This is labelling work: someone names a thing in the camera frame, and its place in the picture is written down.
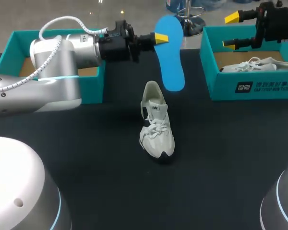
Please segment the black tabletop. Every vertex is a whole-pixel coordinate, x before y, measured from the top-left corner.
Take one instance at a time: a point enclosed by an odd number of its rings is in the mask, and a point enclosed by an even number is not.
[[[75,230],[260,230],[266,192],[288,165],[288,100],[212,102],[198,50],[181,51],[186,86],[167,92],[155,53],[106,66],[104,103],[0,118],[31,146],[66,198]],[[139,145],[140,101],[157,81],[176,159]]]

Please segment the logo on box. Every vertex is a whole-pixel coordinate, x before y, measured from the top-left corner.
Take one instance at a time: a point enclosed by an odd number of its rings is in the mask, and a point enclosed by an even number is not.
[[[238,82],[238,85],[236,87],[236,93],[239,92],[250,92],[253,86],[252,81],[244,81],[244,82]]]

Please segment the cable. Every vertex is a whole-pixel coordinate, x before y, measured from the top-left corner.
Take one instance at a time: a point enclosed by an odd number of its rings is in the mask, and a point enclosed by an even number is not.
[[[50,61],[53,59],[53,57],[56,55],[60,45],[61,45],[61,42],[62,42],[62,36],[58,35],[57,36],[58,38],[58,42],[54,48],[54,50],[51,52],[51,54],[49,55],[49,57],[46,59],[46,61],[37,69],[35,70],[32,74],[30,74],[30,76],[12,84],[12,85],[8,85],[8,86],[5,86],[5,87],[2,87],[0,88],[0,92],[5,92],[5,91],[8,91],[8,90],[12,90],[12,89],[15,89],[21,85],[24,85],[26,84],[27,82],[29,82],[30,80],[32,80],[34,77],[36,77],[38,74],[40,74],[45,68],[46,66],[50,63]]]
[[[101,29],[101,30],[96,30],[96,31],[93,31],[93,30],[89,30],[84,24],[83,22],[76,18],[76,17],[72,17],[72,16],[63,16],[63,17],[59,17],[59,18],[56,18],[56,19],[53,19],[51,20],[50,22],[48,22],[46,25],[44,25],[42,27],[42,29],[39,31],[39,39],[40,40],[45,40],[43,38],[43,33],[44,31],[46,30],[47,27],[49,27],[51,24],[55,23],[55,22],[58,22],[58,21],[61,21],[61,20],[74,20],[76,21],[77,23],[79,23],[79,25],[83,28],[83,30],[85,32],[87,32],[88,34],[90,35],[100,35],[100,34],[106,34],[108,33],[108,28],[104,28],[104,29]],[[46,61],[37,69],[35,70],[32,74],[30,74],[28,77],[12,84],[12,85],[8,85],[8,86],[5,86],[5,87],[1,87],[0,88],[0,92],[5,92],[5,91],[8,91],[8,90],[12,90],[12,89],[15,89],[19,86],[22,86],[24,84],[26,84],[27,82],[29,82],[30,80],[32,80],[34,77],[36,77],[38,74],[40,74],[45,68],[46,66],[50,63],[50,61],[53,59],[53,57],[56,55],[57,51],[59,50],[59,47],[62,43],[62,36],[61,35],[58,35],[55,39],[58,39],[58,42],[57,44],[55,45],[55,48],[53,49],[53,51],[51,52],[51,54],[49,55],[49,57],[46,59]]]
[[[108,33],[108,28],[104,28],[104,29],[101,29],[101,30],[89,30],[79,18],[76,18],[76,17],[73,17],[73,16],[63,16],[63,17],[59,17],[59,18],[53,19],[50,22],[48,22],[46,25],[44,25],[41,28],[40,32],[39,32],[39,35],[38,35],[39,39],[40,40],[44,40],[43,33],[47,29],[47,27],[49,27],[53,23],[56,23],[56,22],[62,21],[62,20],[73,20],[73,21],[76,21],[82,27],[82,29],[85,32],[87,32],[89,35],[97,35],[97,34],[100,35],[100,34],[107,34]]]

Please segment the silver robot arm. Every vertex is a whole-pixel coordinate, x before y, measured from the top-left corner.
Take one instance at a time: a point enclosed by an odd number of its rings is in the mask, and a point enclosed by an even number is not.
[[[0,87],[17,81],[18,77],[0,75]],[[21,87],[0,92],[0,116],[74,109],[81,101],[77,78],[31,80]]]
[[[82,102],[78,69],[98,67],[102,60],[138,62],[140,52],[154,51],[155,45],[166,42],[168,37],[162,34],[136,36],[125,20],[117,21],[115,29],[103,37],[94,34],[63,36],[59,48],[55,38],[34,40],[30,57],[35,68],[45,63],[55,47],[57,52],[39,73],[38,80],[0,92],[0,116],[76,108]],[[0,75],[0,88],[19,80],[19,77]]]

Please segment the shoelace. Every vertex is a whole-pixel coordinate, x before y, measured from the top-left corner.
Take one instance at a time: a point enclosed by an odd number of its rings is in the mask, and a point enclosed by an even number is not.
[[[156,122],[156,120],[151,120],[149,115],[147,117],[147,120],[150,123],[150,126],[148,127],[148,135],[151,139],[154,139],[157,135],[160,135],[162,132],[165,132],[168,130],[168,127],[165,125],[165,120],[163,120],[160,124]]]
[[[253,69],[261,69],[262,67],[258,66],[256,61],[252,61],[253,59],[260,61],[260,58],[252,57],[249,61],[242,62],[233,69],[236,69],[238,71],[252,71]]]

